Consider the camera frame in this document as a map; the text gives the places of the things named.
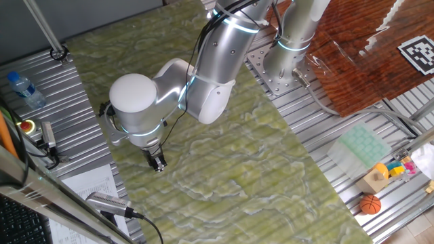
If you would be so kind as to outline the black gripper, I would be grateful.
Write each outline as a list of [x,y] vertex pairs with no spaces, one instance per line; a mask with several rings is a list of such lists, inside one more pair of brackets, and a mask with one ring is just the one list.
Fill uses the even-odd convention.
[[148,161],[149,166],[152,167],[154,171],[165,169],[167,163],[163,156],[163,151],[159,142],[152,146],[141,147],[140,149],[145,159]]

